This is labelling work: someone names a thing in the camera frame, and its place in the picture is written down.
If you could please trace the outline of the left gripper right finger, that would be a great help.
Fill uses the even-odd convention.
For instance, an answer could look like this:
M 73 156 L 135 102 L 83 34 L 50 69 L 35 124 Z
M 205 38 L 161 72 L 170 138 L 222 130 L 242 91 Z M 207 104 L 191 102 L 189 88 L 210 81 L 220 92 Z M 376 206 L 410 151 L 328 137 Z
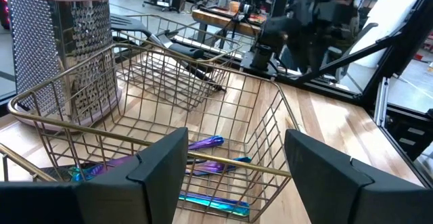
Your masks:
M 288 129 L 290 174 L 312 224 L 433 224 L 433 189 Z

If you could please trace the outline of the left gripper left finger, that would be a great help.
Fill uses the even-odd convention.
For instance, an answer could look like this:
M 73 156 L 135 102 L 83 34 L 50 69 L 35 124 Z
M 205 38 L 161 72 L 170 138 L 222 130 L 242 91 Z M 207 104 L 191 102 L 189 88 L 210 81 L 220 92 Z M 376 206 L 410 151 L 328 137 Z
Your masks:
M 89 181 L 0 183 L 0 224 L 171 224 L 187 141 L 176 129 Z

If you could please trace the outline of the iridescent knife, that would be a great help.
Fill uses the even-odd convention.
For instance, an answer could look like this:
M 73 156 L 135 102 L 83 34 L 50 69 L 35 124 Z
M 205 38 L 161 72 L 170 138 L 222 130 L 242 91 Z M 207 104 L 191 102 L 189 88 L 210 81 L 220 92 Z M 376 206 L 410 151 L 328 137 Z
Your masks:
M 213 175 L 217 173 L 222 173 L 223 171 L 232 171 L 236 168 L 237 166 L 235 165 L 226 165 L 222 162 L 217 161 L 205 159 L 188 159 L 185 174 L 193 176 Z
M 224 139 L 219 136 L 212 136 L 201 141 L 197 141 L 188 145 L 188 150 L 201 150 L 206 148 L 213 148 L 216 146 L 220 146 L 224 143 Z M 117 159 L 112 159 L 107 161 L 107 166 L 101 164 L 92 164 L 91 166 L 85 167 L 82 169 L 82 174 L 80 169 L 77 166 L 70 167 L 68 169 L 68 173 L 72 177 L 73 181 L 83 181 L 90 180 L 98 175 L 104 174 L 107 170 L 110 170 L 118 165 L 121 165 L 128 161 L 131 156 L 124 156 Z
M 247 217 L 250 215 L 250 205 L 247 202 L 239 200 L 185 192 L 181 192 L 179 194 L 179 199 L 202 206 L 207 206 L 209 208 L 213 208 L 223 212 L 231 213 L 240 217 Z

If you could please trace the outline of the gold wire basket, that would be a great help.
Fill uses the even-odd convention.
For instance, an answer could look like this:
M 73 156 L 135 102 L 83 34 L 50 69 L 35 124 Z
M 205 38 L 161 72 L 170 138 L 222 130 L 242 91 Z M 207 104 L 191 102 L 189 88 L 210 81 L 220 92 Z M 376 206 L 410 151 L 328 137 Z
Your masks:
M 0 143 L 0 163 L 3 172 L 0 174 L 0 181 L 10 181 L 9 178 L 9 165 L 12 162 L 14 165 L 20 167 L 23 171 L 29 174 L 29 181 L 56 181 L 53 177 L 43 172 L 42 169 L 14 152 L 12 149 Z
M 228 69 L 242 56 L 239 41 L 227 37 L 222 31 L 211 33 L 194 25 L 182 24 L 157 15 L 126 17 L 142 22 L 155 35 L 164 30 L 177 31 L 177 34 L 170 38 L 173 43 L 204 51 L 203 58 L 193 59 L 146 40 L 141 32 L 112 29 L 113 40 L 119 45 L 115 54 L 130 50 L 127 59 L 118 65 L 131 71 L 133 84 L 186 110 L 195 108 L 207 97 L 224 93 L 216 91 L 207 82 L 186 71 L 177 60 L 213 68 L 213 71 L 206 75 L 226 90 Z
M 250 215 L 240 217 L 184 200 L 178 201 L 180 224 L 200 219 L 271 224 L 288 206 L 285 198 L 291 176 L 284 151 L 286 129 L 297 122 L 283 89 L 273 81 L 228 69 L 226 92 L 217 93 L 186 110 L 133 84 L 131 71 L 115 62 L 114 77 L 121 90 L 118 103 L 89 126 L 54 120 L 15 110 L 21 122 L 35 128 L 49 165 L 49 175 L 71 181 L 70 167 L 134 156 L 176 129 L 188 130 L 187 145 L 219 135 L 224 143 L 213 148 L 189 150 L 188 159 L 205 159 L 235 165 L 232 171 L 213 175 L 185 175 L 181 192 L 204 194 L 247 202 Z

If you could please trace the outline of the black tongs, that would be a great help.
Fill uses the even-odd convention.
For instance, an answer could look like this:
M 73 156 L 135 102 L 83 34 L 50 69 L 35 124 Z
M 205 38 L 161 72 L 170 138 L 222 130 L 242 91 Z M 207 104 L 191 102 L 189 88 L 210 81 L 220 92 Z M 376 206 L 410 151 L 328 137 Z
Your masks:
M 115 62 L 117 64 L 124 62 L 127 59 L 127 55 L 129 54 L 130 50 L 124 50 L 116 53 L 115 55 Z M 191 73 L 192 75 L 198 77 L 200 80 L 207 82 L 211 87 L 213 87 L 216 91 L 224 91 L 226 90 L 218 84 L 216 81 L 211 79 L 206 74 L 213 71 L 213 68 L 209 66 L 203 66 L 200 64 L 194 64 L 194 63 L 188 63 L 183 60 L 177 60 L 177 63 L 180 64 L 186 71 Z

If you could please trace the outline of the black slotted spatula steel shaft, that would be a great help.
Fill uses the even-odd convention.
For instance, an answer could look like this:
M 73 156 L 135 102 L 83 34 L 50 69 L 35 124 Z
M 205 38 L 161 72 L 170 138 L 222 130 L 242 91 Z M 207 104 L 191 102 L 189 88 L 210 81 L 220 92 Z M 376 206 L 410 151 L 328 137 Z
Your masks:
M 202 49 L 187 47 L 179 43 L 173 43 L 170 38 L 174 37 L 177 34 L 177 31 L 164 30 L 159 35 L 155 35 L 154 33 L 150 32 L 142 22 L 134 18 L 121 16 L 118 14 L 111 14 L 110 21 L 112 29 L 116 31 L 141 32 L 144 34 L 146 40 L 157 45 L 161 45 L 171 51 L 181 53 L 193 59 L 201 59 L 204 57 L 204 51 Z

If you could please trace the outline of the pink steel box grater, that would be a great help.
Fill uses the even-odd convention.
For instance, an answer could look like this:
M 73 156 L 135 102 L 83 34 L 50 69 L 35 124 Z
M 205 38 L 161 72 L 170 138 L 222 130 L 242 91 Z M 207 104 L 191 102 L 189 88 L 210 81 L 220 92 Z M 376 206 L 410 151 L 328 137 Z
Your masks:
M 89 126 L 118 103 L 109 0 L 8 0 L 23 113 Z

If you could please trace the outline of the wooden workbench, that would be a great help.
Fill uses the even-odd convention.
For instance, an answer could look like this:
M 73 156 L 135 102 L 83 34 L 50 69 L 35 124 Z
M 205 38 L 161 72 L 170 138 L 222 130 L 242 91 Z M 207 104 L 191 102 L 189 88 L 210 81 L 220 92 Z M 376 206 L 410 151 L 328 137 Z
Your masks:
M 236 33 L 240 33 L 241 35 L 247 35 L 251 37 L 258 35 L 261 31 L 260 26 L 247 24 L 245 22 L 241 22 L 240 24 L 235 24 L 234 22 L 231 21 L 230 18 L 225 18 L 217 14 L 203 12 L 198 9 L 193 10 L 191 16 L 196 22 L 200 23 L 202 30 L 206 30 L 207 26 L 215 26 L 220 29 L 225 28 L 229 31 L 235 30 Z

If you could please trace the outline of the white panel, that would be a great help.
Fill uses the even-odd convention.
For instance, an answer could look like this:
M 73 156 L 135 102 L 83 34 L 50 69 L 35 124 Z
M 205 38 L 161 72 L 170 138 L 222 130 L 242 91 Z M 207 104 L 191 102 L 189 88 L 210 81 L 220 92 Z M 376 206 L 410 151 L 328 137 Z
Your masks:
M 378 0 L 368 14 L 367 23 L 376 23 L 352 49 L 352 53 L 374 44 L 395 31 L 407 17 L 417 0 Z

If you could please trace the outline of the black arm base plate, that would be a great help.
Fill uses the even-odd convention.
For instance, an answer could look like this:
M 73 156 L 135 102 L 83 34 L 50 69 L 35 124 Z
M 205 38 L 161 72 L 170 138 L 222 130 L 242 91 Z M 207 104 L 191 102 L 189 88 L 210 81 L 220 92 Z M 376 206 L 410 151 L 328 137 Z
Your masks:
M 240 63 L 240 71 L 270 80 L 278 76 L 302 75 L 299 71 L 286 68 L 273 52 L 266 49 L 246 52 Z

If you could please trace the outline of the black aluminium table frame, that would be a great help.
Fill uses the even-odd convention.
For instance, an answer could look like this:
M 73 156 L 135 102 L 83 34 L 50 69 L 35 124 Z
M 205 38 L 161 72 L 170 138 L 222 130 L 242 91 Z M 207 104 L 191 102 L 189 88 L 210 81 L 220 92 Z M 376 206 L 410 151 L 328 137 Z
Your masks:
M 397 177 L 433 188 L 433 180 L 428 180 L 416 169 L 409 153 L 385 127 L 386 120 L 376 122 L 371 117 L 372 114 L 390 112 L 398 125 L 414 129 L 433 125 L 433 119 L 418 112 L 380 101 L 385 95 L 385 85 L 382 82 L 402 69 L 410 56 L 414 55 L 416 45 L 420 44 L 430 29 L 430 26 L 420 19 L 428 11 L 433 11 L 433 0 L 420 0 L 408 21 L 403 22 L 390 35 L 341 59 L 345 66 L 376 52 L 381 53 L 378 69 L 360 93 L 334 89 L 311 76 L 297 79 L 278 76 L 276 80 L 319 96 L 318 104 L 301 107 L 303 116 L 324 115 L 317 127 L 306 128 L 308 135 Z

